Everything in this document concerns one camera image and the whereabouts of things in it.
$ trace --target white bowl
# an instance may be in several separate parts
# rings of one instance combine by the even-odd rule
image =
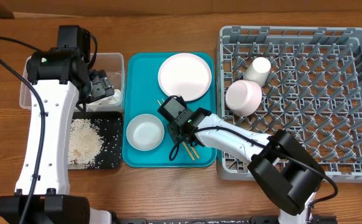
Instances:
[[[137,150],[149,151],[160,145],[164,138],[162,122],[151,114],[134,117],[126,127],[126,139]]]

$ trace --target white plate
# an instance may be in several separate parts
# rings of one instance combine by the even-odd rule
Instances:
[[[211,70],[197,55],[176,54],[161,64],[158,84],[167,96],[181,95],[185,101],[196,100],[210,88]]]
[[[152,150],[160,145],[163,138],[164,126],[151,114],[134,117],[126,127],[126,139],[137,150]]]

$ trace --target chopsticks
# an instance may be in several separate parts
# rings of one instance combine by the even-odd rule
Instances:
[[[194,156],[193,156],[192,152],[189,150],[188,145],[186,145],[185,142],[182,142],[182,143],[183,143],[183,146],[185,147],[185,149],[187,150],[187,152],[189,153],[189,155],[191,156],[192,160],[194,161]],[[197,159],[200,159],[200,156],[199,156],[198,152],[196,152],[195,148],[193,146],[191,146],[191,149],[192,149],[193,153],[196,155]]]

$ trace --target pink cup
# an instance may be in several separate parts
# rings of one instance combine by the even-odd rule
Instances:
[[[225,102],[238,116],[248,116],[260,106],[261,87],[253,81],[238,80],[226,91]]]

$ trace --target white cup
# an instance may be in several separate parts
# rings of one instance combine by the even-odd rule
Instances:
[[[243,75],[244,80],[256,82],[260,87],[265,85],[271,64],[264,57],[257,57]]]

